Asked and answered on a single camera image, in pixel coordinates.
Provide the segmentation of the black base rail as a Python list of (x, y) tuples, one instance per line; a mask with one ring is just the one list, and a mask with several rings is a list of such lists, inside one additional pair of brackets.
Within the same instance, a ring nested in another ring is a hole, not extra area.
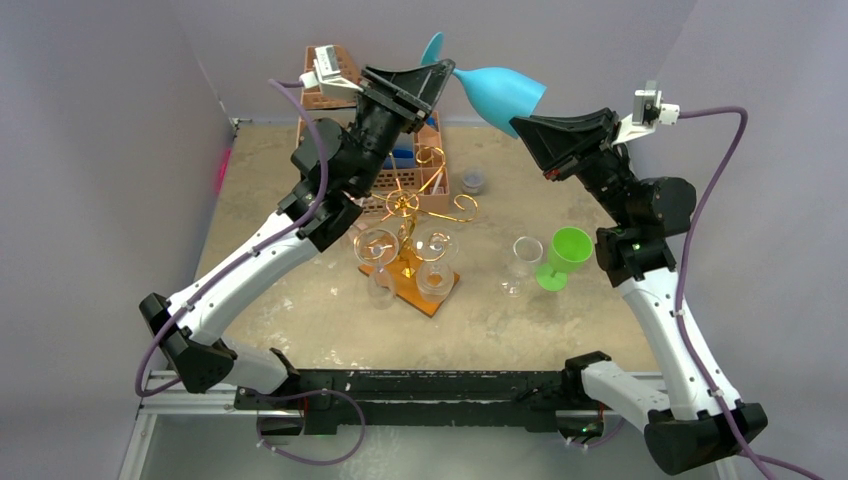
[(332, 435), (341, 426), (514, 427), (589, 442), (623, 425), (615, 412), (578, 394), (564, 370), (301, 369), (271, 393), (238, 387), (234, 406), (291, 411), (298, 428)]

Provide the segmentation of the green plastic goblet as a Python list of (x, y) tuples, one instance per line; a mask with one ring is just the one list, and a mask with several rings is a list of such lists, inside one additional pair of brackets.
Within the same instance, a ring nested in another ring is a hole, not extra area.
[(591, 237), (577, 227), (557, 230), (547, 252), (547, 260), (536, 270), (536, 281), (549, 292), (563, 290), (568, 276), (579, 270), (592, 256), (594, 245)]

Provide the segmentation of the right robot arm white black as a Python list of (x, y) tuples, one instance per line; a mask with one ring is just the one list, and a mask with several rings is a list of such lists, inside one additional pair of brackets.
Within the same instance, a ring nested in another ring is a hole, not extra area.
[(511, 126), (545, 178), (577, 178), (611, 217), (612, 226), (596, 232), (597, 262), (637, 318), (666, 385), (665, 393), (643, 387), (593, 352), (567, 361), (563, 397), (576, 407), (597, 400), (616, 410), (642, 432), (658, 467), (677, 475), (749, 454), (768, 419), (713, 358), (685, 300), (688, 261), (668, 245), (672, 236), (693, 236), (706, 195), (682, 178), (640, 179), (631, 169), (627, 143), (686, 113), (666, 104), (652, 118), (639, 125), (602, 109), (570, 118), (515, 117)]

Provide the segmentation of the small grey bottle cap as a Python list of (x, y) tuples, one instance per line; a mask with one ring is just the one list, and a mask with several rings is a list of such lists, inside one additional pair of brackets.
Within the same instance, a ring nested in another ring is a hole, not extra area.
[(461, 174), (461, 185), (464, 194), (480, 194), (486, 185), (484, 171), (479, 167), (466, 168)]

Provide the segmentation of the pink plastic file organizer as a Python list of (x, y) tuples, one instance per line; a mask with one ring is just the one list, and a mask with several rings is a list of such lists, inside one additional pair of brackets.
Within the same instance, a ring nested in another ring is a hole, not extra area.
[(349, 199), (382, 215), (380, 199), (396, 188), (413, 189), (435, 175), (435, 193), (445, 197), (446, 176), (435, 106), (453, 73), (451, 60), (406, 70), (355, 69), (345, 48), (311, 46), (300, 76), (302, 120), (292, 156), (301, 173), (299, 189), (313, 196), (326, 190), (325, 204)]

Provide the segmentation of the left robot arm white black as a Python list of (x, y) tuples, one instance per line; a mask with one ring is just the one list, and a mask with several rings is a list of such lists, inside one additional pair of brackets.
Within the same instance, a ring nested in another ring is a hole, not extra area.
[(328, 249), (362, 216), (397, 140), (431, 116), (455, 64), (438, 60), (407, 70), (367, 66), (348, 86), (351, 123), (302, 114), (306, 133), (291, 161), (299, 182), (259, 230), (204, 277), (170, 296), (152, 293), (140, 311), (160, 350), (191, 393), (220, 383), (259, 392), (272, 408), (297, 399), (295, 368), (281, 354), (239, 347), (224, 334), (275, 282)]

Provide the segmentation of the clear wine glass hanging front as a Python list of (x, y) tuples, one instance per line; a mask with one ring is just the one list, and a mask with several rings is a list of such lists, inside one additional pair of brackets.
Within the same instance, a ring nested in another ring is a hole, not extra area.
[(421, 298), (427, 303), (440, 304), (456, 283), (451, 266), (459, 252), (456, 234), (445, 227), (422, 230), (413, 241), (413, 252), (421, 260), (415, 273)]

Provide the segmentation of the tall clear flute glass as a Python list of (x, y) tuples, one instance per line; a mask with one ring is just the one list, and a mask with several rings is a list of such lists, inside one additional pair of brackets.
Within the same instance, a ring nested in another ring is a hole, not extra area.
[(370, 268), (366, 290), (377, 309), (388, 309), (396, 297), (396, 284), (388, 265), (397, 257), (399, 247), (397, 236), (385, 228), (368, 228), (354, 240), (357, 259)]

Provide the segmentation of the white chalk stick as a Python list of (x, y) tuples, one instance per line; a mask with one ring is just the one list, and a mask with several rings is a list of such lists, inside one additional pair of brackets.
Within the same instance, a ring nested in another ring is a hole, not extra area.
[(438, 194), (441, 192), (441, 181), (442, 181), (442, 177), (443, 177), (443, 174), (442, 174), (442, 173), (439, 173), (439, 174), (436, 176), (435, 181), (434, 181), (434, 183), (433, 183), (433, 188), (431, 189), (431, 194), (432, 194), (432, 195), (438, 195)]

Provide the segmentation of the blue plastic goblet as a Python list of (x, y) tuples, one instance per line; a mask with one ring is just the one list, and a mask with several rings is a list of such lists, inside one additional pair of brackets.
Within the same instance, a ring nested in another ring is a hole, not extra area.
[(539, 81), (505, 67), (454, 68), (452, 74), (475, 112), (489, 125), (514, 139), (519, 135), (510, 121), (533, 114), (547, 90)]

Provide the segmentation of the small clear goblet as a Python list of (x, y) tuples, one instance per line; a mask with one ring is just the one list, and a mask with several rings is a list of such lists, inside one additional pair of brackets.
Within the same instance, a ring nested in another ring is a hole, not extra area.
[(535, 272), (543, 255), (544, 247), (538, 239), (530, 236), (517, 238), (511, 245), (499, 280), (500, 291), (510, 298), (526, 293), (535, 282)]

